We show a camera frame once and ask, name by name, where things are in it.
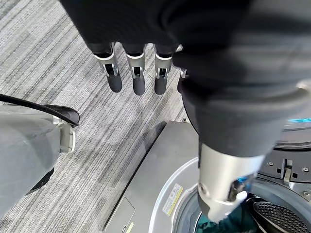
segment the gray carpet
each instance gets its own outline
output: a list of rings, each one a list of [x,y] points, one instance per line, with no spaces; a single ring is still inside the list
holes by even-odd
[[[73,154],[63,154],[50,182],[0,220],[0,232],[102,232],[130,177],[163,127],[185,117],[176,90],[179,70],[163,96],[154,93],[154,54],[147,48],[146,93],[132,90],[116,45],[123,90],[110,91],[82,38],[55,0],[0,1],[0,93],[81,114]]]

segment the yellow label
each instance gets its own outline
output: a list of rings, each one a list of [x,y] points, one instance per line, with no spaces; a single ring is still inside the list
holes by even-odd
[[[162,211],[167,215],[167,216],[170,216],[179,197],[180,197],[180,194],[182,193],[183,191],[183,187],[180,186],[179,184],[175,184],[174,185],[174,188],[172,189],[169,197],[167,198],[166,202],[165,202],[165,205],[162,209]]]
[[[130,232],[131,232],[131,230],[132,230],[132,228],[133,228],[133,226],[134,226],[134,223],[133,223],[133,222],[131,222],[130,226],[127,228],[126,233],[130,233]]]

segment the silver panel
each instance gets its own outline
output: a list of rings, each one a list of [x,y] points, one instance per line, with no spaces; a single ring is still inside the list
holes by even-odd
[[[180,173],[181,176],[178,176],[177,172],[175,178],[170,180],[169,178],[182,165],[197,158],[197,151],[198,137],[193,127],[187,123],[169,121],[123,195],[135,208],[131,219],[134,223],[132,233],[148,232],[152,212],[160,192],[162,195],[158,199],[160,211],[158,213],[156,209],[154,211],[156,214],[153,216],[154,225],[151,232],[164,233],[172,228],[173,213],[168,217],[162,211],[163,205],[175,183],[183,186],[183,195],[193,186],[193,181],[197,181],[199,177],[197,160],[188,164],[193,167],[196,174],[193,174],[193,169],[187,169],[188,172]],[[114,232],[120,233],[122,227],[116,227]]]
[[[119,219],[116,213],[124,208],[119,205],[106,230],[116,233],[171,233],[176,230],[176,219],[183,203],[196,189],[199,179],[197,151],[198,136],[193,127],[170,121],[123,195],[135,213],[130,220],[126,217]],[[162,209],[176,183],[183,187],[183,191],[172,213],[167,216]],[[292,210],[310,226],[311,205],[295,192],[261,179],[255,179],[252,190],[267,201]],[[131,231],[124,228],[126,221],[127,225],[133,222]]]
[[[131,224],[131,219],[135,213],[134,207],[126,199],[122,198],[118,204],[113,216],[108,222],[105,232],[106,233],[125,233],[126,229]]]

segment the green fabric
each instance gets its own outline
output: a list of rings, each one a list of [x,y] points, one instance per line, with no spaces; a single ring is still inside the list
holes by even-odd
[[[216,224],[201,215],[196,233],[256,233],[257,224],[244,205],[236,208],[226,219]]]

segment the metal surface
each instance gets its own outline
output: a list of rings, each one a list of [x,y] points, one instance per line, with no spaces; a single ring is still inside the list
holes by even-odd
[[[242,191],[234,201],[227,201],[231,184],[240,177],[256,174],[263,160],[264,155],[236,157],[202,145],[198,192],[205,205],[201,201],[199,203],[211,221],[224,219],[245,200],[247,193]]]
[[[193,127],[187,123],[170,121],[122,197],[126,198],[135,209],[134,215],[127,220],[129,224],[133,223],[131,233],[188,233],[193,229],[192,224],[198,213],[195,207],[191,206],[195,201],[190,202],[189,198],[197,193],[196,185],[199,179],[197,153],[198,136]],[[170,216],[167,216],[162,209],[176,183],[183,187],[183,191]],[[311,228],[310,202],[306,197],[302,197],[303,194],[292,191],[283,180],[259,175],[254,180],[251,192],[271,203],[290,209],[306,222],[308,228]],[[121,212],[122,207],[119,205],[110,222],[114,218],[118,222]],[[182,216],[191,219],[180,221]],[[113,228],[111,226],[107,226],[104,232],[127,232],[126,228],[124,230],[124,224],[116,224]]]
[[[144,71],[145,71],[145,49],[144,52],[139,56],[131,56],[129,54],[126,55],[127,61],[129,64],[129,68],[132,74],[132,78],[135,79],[138,77],[144,77]],[[135,67],[139,67],[139,74],[136,74],[134,71]]]
[[[109,57],[102,58],[97,55],[94,55],[94,56],[96,57],[98,63],[100,64],[106,76],[110,76],[109,72],[106,69],[106,65],[110,65],[110,64],[112,65],[113,75],[117,76],[119,74],[118,60],[115,55],[115,48],[113,45],[112,45],[112,54]]]
[[[306,224],[289,209],[269,202],[255,202],[253,207],[267,224],[272,225],[279,232],[309,233]]]
[[[114,232],[114,230],[120,228],[120,226],[121,231],[118,231],[118,233],[126,232],[126,229],[131,224],[131,219],[134,213],[135,208],[126,198],[122,198],[118,204],[118,207],[116,208],[115,213],[106,226],[106,232]]]
[[[260,168],[259,174],[283,179],[286,169],[291,169],[289,181],[311,183],[311,151],[281,151],[270,152]]]
[[[169,72],[171,71],[172,66],[172,57],[160,57],[157,53],[155,53],[155,77],[157,79],[162,78],[167,79]],[[160,74],[160,69],[165,70],[165,74]]]
[[[162,208],[175,183],[183,186],[184,193],[193,187],[193,180],[197,182],[197,149],[198,136],[190,124],[168,122],[123,195],[135,208],[132,233],[170,231],[174,213],[167,216]],[[121,233],[123,227],[104,232]]]

